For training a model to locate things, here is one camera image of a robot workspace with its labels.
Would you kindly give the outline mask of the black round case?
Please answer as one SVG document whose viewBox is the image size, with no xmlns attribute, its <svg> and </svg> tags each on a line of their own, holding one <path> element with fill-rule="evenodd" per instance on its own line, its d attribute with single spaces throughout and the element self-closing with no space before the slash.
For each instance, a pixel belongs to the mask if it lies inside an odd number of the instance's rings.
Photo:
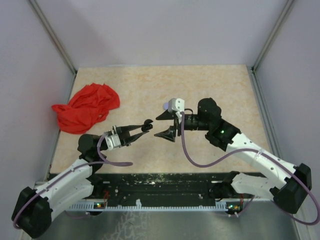
<svg viewBox="0 0 320 240">
<path fill-rule="evenodd" d="M 144 133 L 149 132 L 153 128 L 153 120 L 146 119 L 141 127 L 141 131 Z"/>
</svg>

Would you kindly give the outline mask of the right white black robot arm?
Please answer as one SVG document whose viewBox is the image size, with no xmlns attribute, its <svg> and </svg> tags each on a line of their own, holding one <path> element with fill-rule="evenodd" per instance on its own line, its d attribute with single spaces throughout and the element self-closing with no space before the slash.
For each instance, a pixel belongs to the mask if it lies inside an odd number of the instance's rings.
<svg viewBox="0 0 320 240">
<path fill-rule="evenodd" d="M 238 194 L 250 194 L 272 200 L 280 209 L 296 214 L 312 188 L 311 169 L 301 163 L 294 165 L 284 161 L 251 141 L 241 130 L 222 118 L 222 110 L 210 98 L 203 98 L 197 104 L 197 113 L 185 113 L 185 101 L 173 98 L 167 109 L 156 117 L 158 121 L 172 120 L 167 130 L 156 137 L 174 142 L 181 137 L 182 148 L 189 162 L 198 168 L 208 168 L 231 155 L 258 170 L 263 177 L 230 172 L 224 179 L 223 192 L 229 198 Z M 207 164 L 198 164 L 187 152 L 185 131 L 205 131 L 209 143 L 226 154 Z"/>
</svg>

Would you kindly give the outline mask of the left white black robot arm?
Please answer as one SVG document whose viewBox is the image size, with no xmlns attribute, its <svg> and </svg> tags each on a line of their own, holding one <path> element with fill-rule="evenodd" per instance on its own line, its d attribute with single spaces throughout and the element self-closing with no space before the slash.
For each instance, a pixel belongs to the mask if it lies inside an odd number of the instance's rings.
<svg viewBox="0 0 320 240">
<path fill-rule="evenodd" d="M 113 126 L 102 135 L 81 135 L 80 156 L 71 166 L 44 184 L 20 192 L 11 217 L 13 227 L 38 238 L 71 205 L 89 196 L 101 197 L 104 186 L 95 173 L 103 165 L 132 166 L 128 161 L 110 161 L 102 152 L 128 147 L 152 128 L 152 120 L 147 119 L 142 125 Z"/>
</svg>

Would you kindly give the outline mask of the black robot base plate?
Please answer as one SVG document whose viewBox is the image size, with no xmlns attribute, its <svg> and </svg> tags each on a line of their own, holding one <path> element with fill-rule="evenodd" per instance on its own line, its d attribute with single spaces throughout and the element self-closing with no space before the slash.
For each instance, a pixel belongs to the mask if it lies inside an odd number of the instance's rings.
<svg viewBox="0 0 320 240">
<path fill-rule="evenodd" d="M 96 173 L 88 199 L 109 207 L 213 207 L 223 199 L 249 199 L 223 183 L 226 173 Z"/>
</svg>

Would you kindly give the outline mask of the lilac earbud charging case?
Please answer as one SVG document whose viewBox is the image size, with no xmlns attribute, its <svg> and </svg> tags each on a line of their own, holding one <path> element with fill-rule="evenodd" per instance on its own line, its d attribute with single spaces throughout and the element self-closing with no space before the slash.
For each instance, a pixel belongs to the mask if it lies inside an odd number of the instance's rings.
<svg viewBox="0 0 320 240">
<path fill-rule="evenodd" d="M 163 109 L 164 110 L 167 110 L 169 108 L 169 103 L 168 102 L 165 102 L 164 104 L 163 104 Z"/>
</svg>

